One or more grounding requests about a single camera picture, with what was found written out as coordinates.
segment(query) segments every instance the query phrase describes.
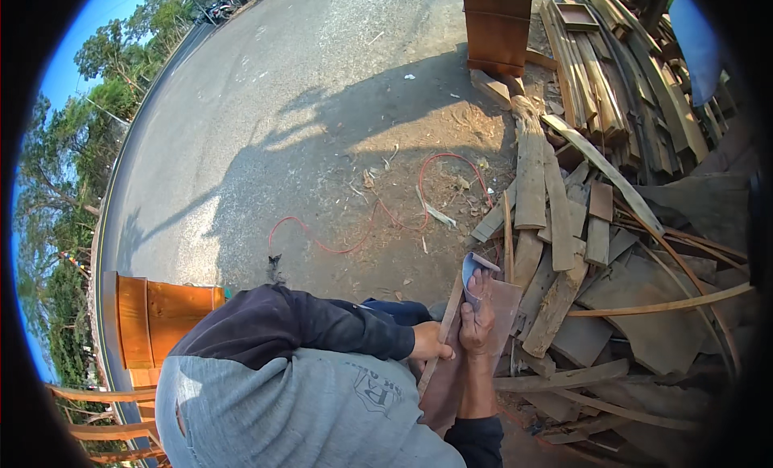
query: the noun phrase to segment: red cable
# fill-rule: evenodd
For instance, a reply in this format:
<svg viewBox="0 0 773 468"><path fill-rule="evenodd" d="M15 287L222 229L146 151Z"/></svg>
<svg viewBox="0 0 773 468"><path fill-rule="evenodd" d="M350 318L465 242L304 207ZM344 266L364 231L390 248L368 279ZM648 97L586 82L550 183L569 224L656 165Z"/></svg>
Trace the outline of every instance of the red cable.
<svg viewBox="0 0 773 468"><path fill-rule="evenodd" d="M481 177L481 174L478 171L478 168L475 167L475 164L472 164L467 158L465 158L463 156L459 156L459 154L453 154L453 153L439 153L439 154L435 154L434 156L430 156L429 158L427 158L427 160L424 162L424 164L421 165L421 170L419 171L419 192L421 193L421 198L422 199L424 199L424 187L422 185L423 180L424 180L424 168L427 167L427 165L429 164L430 161L432 161L435 158L441 157L441 156L452 156L452 157L459 158L460 160L467 161L467 163L472 167L472 170L475 172L475 175L478 177L478 183L480 183L481 184L481 188L483 188L483 193L486 195L486 201L488 202L488 206L490 208L494 208L494 203L491 200L491 196L488 195L488 191L486 190L486 184L483 182L483 178ZM389 209L387 209L386 205L380 199L377 199L376 203L373 205L373 212L370 215L370 220L369 220L369 224L368 224L368 231L366 231L365 235L362 236L362 239L360 241L358 241L356 243L356 245L354 245L352 248L346 249L346 250L333 250L333 249L330 249L330 248L324 246L322 244L322 242L320 242L317 239L312 239L312 240L314 240L314 243L319 245L320 249L323 249L323 250L325 250L327 252L332 252L332 253L349 253L349 252L352 252L352 251L360 248L362 246L362 243L364 243L365 240L368 238L368 235L370 234L370 231L373 229L373 219L376 217L376 209L379 206L381 206L381 208L383 208L383 211L386 212L386 214L389 215L389 218L392 220L392 222L394 224L399 225L399 226L401 226L404 229L413 230L413 231L424 230L427 227L427 223L429 222L429 219L430 219L430 214L429 214L429 212L427 212L427 206L426 206L425 202L422 202L421 208L424 210L424 222L421 224L421 226L419 226L419 227L409 227L407 225L403 225L401 222L398 222L396 218L394 218L394 216L389 211ZM301 227L303 227L303 231L305 231L306 234L308 235L309 228L308 228L308 226L306 226L306 224L304 222L302 222L297 217L286 216L282 220L277 222L274 225L274 228L271 229L271 233L268 234L268 255L272 255L271 239L274 236L274 231L276 231L276 229L277 229L277 227L279 225L281 225L283 222L286 222L287 220L295 220L296 222L298 222L301 225Z"/></svg>

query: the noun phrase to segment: paved ground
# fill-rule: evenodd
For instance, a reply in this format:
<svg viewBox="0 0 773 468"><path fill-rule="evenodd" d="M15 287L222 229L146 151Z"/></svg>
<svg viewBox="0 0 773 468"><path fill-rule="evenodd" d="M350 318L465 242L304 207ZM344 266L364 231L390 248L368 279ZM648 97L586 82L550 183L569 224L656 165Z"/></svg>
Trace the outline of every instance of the paved ground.
<svg viewBox="0 0 773 468"><path fill-rule="evenodd" d="M420 225L420 166L445 151L485 159L486 184L499 193L512 178L512 119L470 86L461 7L265 0L216 30L170 68L137 119L110 197L101 270L255 287L268 281L268 236L285 216L336 249L366 233L376 194L401 222ZM382 157L395 144L385 171ZM370 168L378 178L366 203L348 183L363 192ZM460 175L475 179L466 164L441 158L427 168L424 192L471 229L480 217L470 207L480 209L484 195L474 184L470 203L455 194ZM434 220L420 233L397 229L379 211L368 235L361 250L336 255L286 222L273 252L283 255L291 288L320 297L361 301L399 290L431 303L450 291L465 253L461 232ZM107 317L104 326L109 348ZM115 366L116 384L125 384ZM540 463L575 462L539 458L544 450L517 431L508 457L524 443Z"/></svg>

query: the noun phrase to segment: blue sky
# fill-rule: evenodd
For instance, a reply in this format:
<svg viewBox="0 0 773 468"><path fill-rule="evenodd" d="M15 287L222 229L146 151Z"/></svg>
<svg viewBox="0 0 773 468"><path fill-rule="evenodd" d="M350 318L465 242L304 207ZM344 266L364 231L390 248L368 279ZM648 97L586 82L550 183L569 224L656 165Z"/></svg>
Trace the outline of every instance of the blue sky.
<svg viewBox="0 0 773 468"><path fill-rule="evenodd" d="M75 96L76 88L80 92L87 92L98 85L100 78L84 81L78 74L78 67L72 59L81 48L86 39L93 35L97 27L106 25L111 19L126 19L139 4L145 0L88 0L78 14L75 21L68 29L66 35L59 44L50 59L41 82L40 90L51 100L54 109L61 109L69 96ZM12 238L12 254L15 257L19 252L19 236L14 234ZM26 326L24 313L21 313L22 321ZM55 373L44 359L41 346L36 338L26 332L30 352L38 368L38 373L44 381L56 380Z"/></svg>

